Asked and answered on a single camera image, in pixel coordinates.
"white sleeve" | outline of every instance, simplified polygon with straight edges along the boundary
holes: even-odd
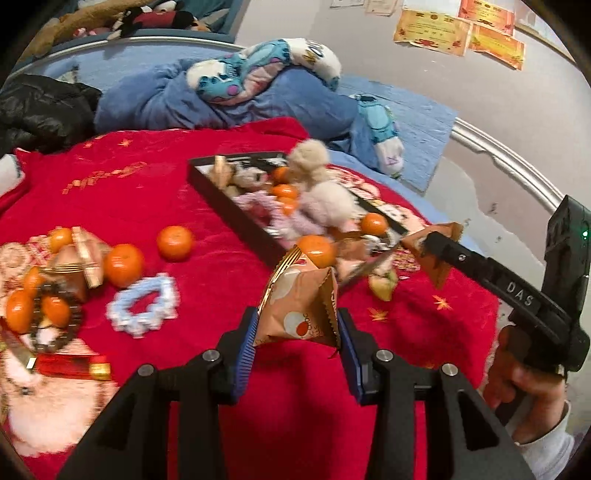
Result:
[[[523,445],[516,443],[536,480],[554,480],[569,461],[574,439],[566,433],[570,415],[568,401],[564,405],[564,410],[560,423],[542,438]]]

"finger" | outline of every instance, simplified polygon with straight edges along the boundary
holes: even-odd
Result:
[[[497,390],[497,395],[501,399],[501,402],[511,403],[513,400],[515,400],[517,390],[509,382],[501,382]]]
[[[547,400],[566,397],[563,377],[535,370],[518,362],[511,367],[511,381],[525,393],[535,397]]]
[[[511,336],[511,331],[515,327],[513,325],[507,325],[499,332],[499,348],[501,350],[506,350],[507,346],[509,345],[509,337]]]
[[[484,387],[484,392],[482,393],[482,398],[484,399],[485,403],[490,407],[491,410],[496,410],[496,408],[501,405],[501,399],[496,394],[496,388],[494,385],[491,385],[490,382],[486,384]]]
[[[492,363],[489,377],[498,377],[503,381],[510,381],[514,369],[519,365],[511,352],[497,349],[495,352],[495,360]]]
[[[500,403],[509,403],[517,394],[515,387],[499,376],[490,378],[482,394],[491,408],[496,408]]]

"human hand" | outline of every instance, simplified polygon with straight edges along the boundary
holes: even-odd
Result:
[[[533,397],[530,412],[513,433],[513,440],[524,444],[543,437],[560,423],[566,401],[566,383],[560,375],[530,368],[515,359],[507,350],[513,328],[509,325],[499,334],[499,348],[488,372],[483,396],[492,410],[501,403],[512,402],[515,387]]]

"orange fruit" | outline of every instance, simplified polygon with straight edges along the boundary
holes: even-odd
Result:
[[[29,331],[33,319],[33,298],[22,288],[15,290],[6,303],[6,323],[15,333],[23,335]]]
[[[285,216],[290,216],[294,213],[299,205],[297,200],[289,199],[287,197],[279,197],[277,200],[283,204],[281,205],[281,210]]]
[[[280,183],[287,183],[289,181],[287,178],[289,170],[290,169],[288,167],[277,167],[275,170],[273,170],[273,172],[271,172],[271,178],[276,185],[279,185]]]
[[[69,228],[56,228],[49,236],[49,250],[58,253],[64,245],[74,243],[72,230]]]
[[[297,246],[318,268],[331,267],[335,264],[335,246],[326,237],[304,235],[297,241]]]
[[[25,278],[22,280],[22,289],[33,299],[37,294],[37,287],[41,285],[43,281],[44,278],[41,275],[39,267],[31,267],[27,272],[27,275],[25,275]]]
[[[41,311],[58,328],[66,328],[70,321],[70,306],[60,297],[44,295],[41,298]]]
[[[115,287],[129,287],[143,272],[144,256],[131,244],[115,245],[105,257],[105,275]]]
[[[297,187],[287,183],[277,185],[271,189],[271,195],[277,198],[283,197],[296,200],[299,194],[300,192],[298,192]]]
[[[365,235],[382,236],[388,230],[388,222],[379,213],[367,213],[361,220],[361,231]]]
[[[183,226],[168,226],[156,239],[158,251],[169,262],[186,260],[193,248],[193,234]]]

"yellow paper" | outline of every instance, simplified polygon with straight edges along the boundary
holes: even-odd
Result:
[[[394,33],[394,41],[409,42],[417,47],[463,57],[471,29],[472,24],[461,18],[404,9]]]
[[[513,37],[497,32],[497,30],[474,25],[470,49],[488,53],[517,70],[523,68],[525,45]]]
[[[507,35],[513,35],[515,28],[515,14],[513,12],[482,0],[462,0],[459,16],[487,27],[496,28]]]

